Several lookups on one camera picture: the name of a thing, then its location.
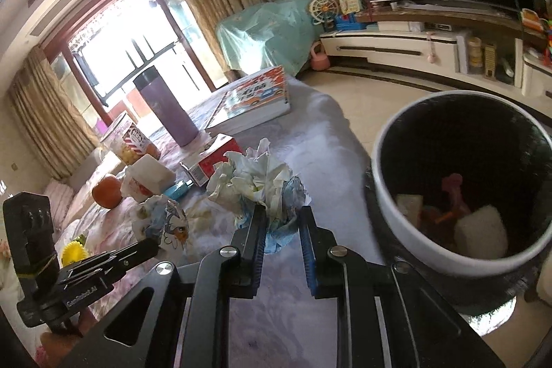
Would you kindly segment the clear popcorn tub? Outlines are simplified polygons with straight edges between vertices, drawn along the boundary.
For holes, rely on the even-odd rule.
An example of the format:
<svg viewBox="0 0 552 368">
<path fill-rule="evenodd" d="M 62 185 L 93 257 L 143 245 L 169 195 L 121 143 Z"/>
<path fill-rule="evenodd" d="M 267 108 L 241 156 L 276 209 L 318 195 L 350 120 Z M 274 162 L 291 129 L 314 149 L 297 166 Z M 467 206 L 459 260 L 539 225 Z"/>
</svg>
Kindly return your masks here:
<svg viewBox="0 0 552 368">
<path fill-rule="evenodd" d="M 133 165 L 144 155 L 159 160 L 160 149 L 145 136 L 127 112 L 121 113 L 109 125 L 100 143 L 113 152 L 125 165 Z"/>
</svg>

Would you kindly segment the yellow flower toy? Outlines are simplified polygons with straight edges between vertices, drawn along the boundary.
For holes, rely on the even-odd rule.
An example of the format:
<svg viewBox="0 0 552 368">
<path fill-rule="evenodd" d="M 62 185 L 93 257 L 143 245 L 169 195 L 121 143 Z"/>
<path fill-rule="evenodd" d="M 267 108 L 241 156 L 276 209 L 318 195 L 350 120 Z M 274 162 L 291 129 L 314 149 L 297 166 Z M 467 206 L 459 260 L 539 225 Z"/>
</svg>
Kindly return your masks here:
<svg viewBox="0 0 552 368">
<path fill-rule="evenodd" d="M 86 237 L 80 235 L 63 247 L 61 255 L 61 264 L 67 267 L 71 264 L 83 261 L 90 257 L 89 251 L 85 248 Z"/>
</svg>

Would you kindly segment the blue plastic wrapper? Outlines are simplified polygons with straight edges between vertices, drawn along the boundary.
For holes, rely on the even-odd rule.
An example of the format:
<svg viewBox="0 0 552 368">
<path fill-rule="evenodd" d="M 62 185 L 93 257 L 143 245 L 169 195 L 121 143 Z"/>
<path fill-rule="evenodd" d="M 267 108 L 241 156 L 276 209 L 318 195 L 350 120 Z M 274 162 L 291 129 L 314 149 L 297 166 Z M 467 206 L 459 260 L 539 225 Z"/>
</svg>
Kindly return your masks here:
<svg viewBox="0 0 552 368">
<path fill-rule="evenodd" d="M 192 180 L 180 180 L 163 192 L 167 198 L 179 202 L 195 186 Z"/>
</svg>

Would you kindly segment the white round trash bin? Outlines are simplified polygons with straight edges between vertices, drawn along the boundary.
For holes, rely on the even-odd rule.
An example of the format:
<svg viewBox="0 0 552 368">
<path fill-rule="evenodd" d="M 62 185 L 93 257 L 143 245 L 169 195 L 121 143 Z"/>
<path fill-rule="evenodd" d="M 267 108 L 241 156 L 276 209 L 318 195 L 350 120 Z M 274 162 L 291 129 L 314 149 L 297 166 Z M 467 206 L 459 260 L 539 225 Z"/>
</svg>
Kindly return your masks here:
<svg viewBox="0 0 552 368">
<path fill-rule="evenodd" d="M 498 96 L 443 91 L 385 124 L 366 178 L 388 262 L 407 261 L 462 314 L 524 293 L 551 248 L 551 138 Z"/>
</svg>

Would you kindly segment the white TV cabinet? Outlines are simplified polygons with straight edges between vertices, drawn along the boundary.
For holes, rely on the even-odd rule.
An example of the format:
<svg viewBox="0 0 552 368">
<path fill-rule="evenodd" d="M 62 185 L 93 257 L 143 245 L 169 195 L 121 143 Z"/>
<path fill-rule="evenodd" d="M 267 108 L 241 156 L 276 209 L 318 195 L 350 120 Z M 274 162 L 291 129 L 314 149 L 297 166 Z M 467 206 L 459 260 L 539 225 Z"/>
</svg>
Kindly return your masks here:
<svg viewBox="0 0 552 368">
<path fill-rule="evenodd" d="M 535 53 L 546 44 L 540 33 L 483 14 L 406 10 L 374 18 L 359 14 L 348 30 L 322 34 L 326 53 L 495 92 L 550 115 L 551 66 Z"/>
</svg>

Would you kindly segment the pink toy kettlebell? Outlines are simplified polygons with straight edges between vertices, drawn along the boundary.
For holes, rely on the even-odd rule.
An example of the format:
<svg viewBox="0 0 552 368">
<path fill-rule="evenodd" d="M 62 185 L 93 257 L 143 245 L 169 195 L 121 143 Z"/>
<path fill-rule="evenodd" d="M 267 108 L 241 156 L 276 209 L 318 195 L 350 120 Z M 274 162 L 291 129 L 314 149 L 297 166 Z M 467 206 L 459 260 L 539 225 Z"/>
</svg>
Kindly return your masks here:
<svg viewBox="0 0 552 368">
<path fill-rule="evenodd" d="M 310 47 L 310 68 L 314 71 L 326 71 L 330 69 L 331 62 L 325 53 L 321 41 L 315 41 Z"/>
</svg>

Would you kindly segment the purple thermos bottle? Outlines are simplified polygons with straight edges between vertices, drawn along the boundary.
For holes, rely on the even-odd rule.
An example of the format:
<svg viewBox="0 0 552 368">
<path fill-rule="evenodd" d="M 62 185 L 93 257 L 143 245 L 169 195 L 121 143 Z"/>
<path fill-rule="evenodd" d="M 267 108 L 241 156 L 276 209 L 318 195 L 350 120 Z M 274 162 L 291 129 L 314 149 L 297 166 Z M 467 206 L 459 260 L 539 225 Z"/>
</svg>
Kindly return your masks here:
<svg viewBox="0 0 552 368">
<path fill-rule="evenodd" d="M 187 146 L 197 137 L 197 125 L 181 107 L 154 65 L 137 75 L 133 83 L 145 103 L 180 147 Z"/>
</svg>

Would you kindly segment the cartoon print wrapper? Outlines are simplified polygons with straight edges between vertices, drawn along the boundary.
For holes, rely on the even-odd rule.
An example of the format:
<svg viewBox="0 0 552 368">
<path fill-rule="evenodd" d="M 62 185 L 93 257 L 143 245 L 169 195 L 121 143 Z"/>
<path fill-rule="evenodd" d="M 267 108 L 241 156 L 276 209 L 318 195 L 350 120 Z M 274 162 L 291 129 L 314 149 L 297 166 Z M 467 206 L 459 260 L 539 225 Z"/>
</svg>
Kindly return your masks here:
<svg viewBox="0 0 552 368">
<path fill-rule="evenodd" d="M 180 260 L 188 240 L 188 222 L 184 210 L 164 195 L 156 195 L 137 205 L 131 214 L 132 230 L 138 241 L 154 240 L 158 259 Z"/>
</svg>

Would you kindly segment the white paper bag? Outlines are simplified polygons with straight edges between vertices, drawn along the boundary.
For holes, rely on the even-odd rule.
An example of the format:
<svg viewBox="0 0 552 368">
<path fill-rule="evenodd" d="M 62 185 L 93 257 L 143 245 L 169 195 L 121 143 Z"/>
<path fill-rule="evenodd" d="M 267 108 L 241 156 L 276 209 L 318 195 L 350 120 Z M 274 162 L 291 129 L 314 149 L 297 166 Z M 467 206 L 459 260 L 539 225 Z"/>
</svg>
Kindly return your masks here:
<svg viewBox="0 0 552 368">
<path fill-rule="evenodd" d="M 142 203 L 155 195 L 161 195 L 176 181 L 176 174 L 156 158 L 146 154 L 125 169 L 121 194 Z"/>
</svg>

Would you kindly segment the toy ferris wheel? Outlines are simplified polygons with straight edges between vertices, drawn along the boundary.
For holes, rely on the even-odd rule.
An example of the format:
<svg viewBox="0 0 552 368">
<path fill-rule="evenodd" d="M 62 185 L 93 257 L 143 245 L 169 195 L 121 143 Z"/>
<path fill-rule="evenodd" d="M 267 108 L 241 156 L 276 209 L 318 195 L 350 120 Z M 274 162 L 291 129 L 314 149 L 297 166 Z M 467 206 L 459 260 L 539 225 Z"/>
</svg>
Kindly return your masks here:
<svg viewBox="0 0 552 368">
<path fill-rule="evenodd" d="M 309 13 L 313 25 L 327 24 L 339 15 L 339 5 L 335 0 L 312 0 Z"/>
</svg>

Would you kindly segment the teal cloth covered furniture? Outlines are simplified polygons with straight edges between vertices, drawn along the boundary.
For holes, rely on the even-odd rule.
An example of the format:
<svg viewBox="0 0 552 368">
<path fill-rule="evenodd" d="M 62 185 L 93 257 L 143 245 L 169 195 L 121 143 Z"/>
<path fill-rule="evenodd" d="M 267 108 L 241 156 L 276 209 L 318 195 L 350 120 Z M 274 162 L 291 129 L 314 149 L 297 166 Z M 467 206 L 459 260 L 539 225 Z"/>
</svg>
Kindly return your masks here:
<svg viewBox="0 0 552 368">
<path fill-rule="evenodd" d="M 220 21 L 216 37 L 226 65 L 246 75 L 281 65 L 296 76 L 323 33 L 323 28 L 313 23 L 310 3 L 277 0 L 254 4 Z"/>
</svg>

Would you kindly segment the red white carton box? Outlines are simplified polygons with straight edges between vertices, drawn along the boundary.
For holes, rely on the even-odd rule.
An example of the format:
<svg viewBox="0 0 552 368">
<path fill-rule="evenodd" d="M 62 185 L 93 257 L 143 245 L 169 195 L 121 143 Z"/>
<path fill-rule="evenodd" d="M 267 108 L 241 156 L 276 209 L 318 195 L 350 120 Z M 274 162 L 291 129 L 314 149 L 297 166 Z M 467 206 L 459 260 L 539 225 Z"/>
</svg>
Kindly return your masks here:
<svg viewBox="0 0 552 368">
<path fill-rule="evenodd" d="M 214 136 L 195 153 L 185 157 L 180 166 L 198 187 L 205 186 L 215 172 L 215 165 L 227 161 L 226 152 L 242 153 L 236 139 L 220 133 Z"/>
</svg>

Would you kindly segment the beige left curtain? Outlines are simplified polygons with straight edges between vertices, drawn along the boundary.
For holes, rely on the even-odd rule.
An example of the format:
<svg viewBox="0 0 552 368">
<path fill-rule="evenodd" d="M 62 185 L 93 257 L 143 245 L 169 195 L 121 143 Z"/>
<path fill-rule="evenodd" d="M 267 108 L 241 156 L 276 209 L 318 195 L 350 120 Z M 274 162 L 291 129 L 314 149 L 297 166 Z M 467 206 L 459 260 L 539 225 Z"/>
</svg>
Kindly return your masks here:
<svg viewBox="0 0 552 368">
<path fill-rule="evenodd" d="M 8 104 L 37 160 L 58 181 L 73 176 L 99 146 L 39 46 L 31 49 L 12 79 Z"/>
</svg>

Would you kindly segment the white tissue wad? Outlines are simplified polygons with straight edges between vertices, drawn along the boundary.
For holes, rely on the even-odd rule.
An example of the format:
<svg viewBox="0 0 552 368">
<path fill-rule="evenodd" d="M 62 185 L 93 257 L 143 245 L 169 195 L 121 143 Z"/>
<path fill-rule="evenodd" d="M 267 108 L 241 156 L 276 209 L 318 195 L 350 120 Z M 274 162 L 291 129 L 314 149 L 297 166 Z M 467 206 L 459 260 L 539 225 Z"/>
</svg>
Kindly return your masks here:
<svg viewBox="0 0 552 368">
<path fill-rule="evenodd" d="M 249 224 L 255 206 L 263 206 L 268 217 L 265 252 L 281 251 L 297 232 L 299 210 L 311 202 L 302 181 L 271 153 L 266 138 L 255 149 L 229 151 L 226 157 L 215 165 L 207 185 L 209 200 L 231 212 L 238 229 Z"/>
</svg>

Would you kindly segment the stack of children's books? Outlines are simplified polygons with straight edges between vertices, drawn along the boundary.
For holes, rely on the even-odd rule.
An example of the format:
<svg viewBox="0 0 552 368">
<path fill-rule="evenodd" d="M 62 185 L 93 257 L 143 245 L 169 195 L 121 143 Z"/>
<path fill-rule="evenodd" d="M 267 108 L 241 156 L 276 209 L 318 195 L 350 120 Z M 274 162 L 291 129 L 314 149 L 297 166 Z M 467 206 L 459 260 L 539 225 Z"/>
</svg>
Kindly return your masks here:
<svg viewBox="0 0 552 368">
<path fill-rule="evenodd" d="M 235 136 L 291 109 L 284 68 L 273 66 L 246 78 L 222 97 L 205 131 Z"/>
</svg>

